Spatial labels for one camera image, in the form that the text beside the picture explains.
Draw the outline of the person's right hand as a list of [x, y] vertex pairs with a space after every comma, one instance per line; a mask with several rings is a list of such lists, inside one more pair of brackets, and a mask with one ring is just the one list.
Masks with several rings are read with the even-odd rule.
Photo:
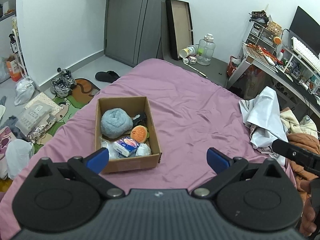
[[303, 236], [309, 237], [317, 230], [317, 225], [314, 221], [319, 206], [319, 178], [312, 181], [302, 181], [300, 183], [300, 188], [311, 194], [304, 204], [299, 228], [299, 231]]

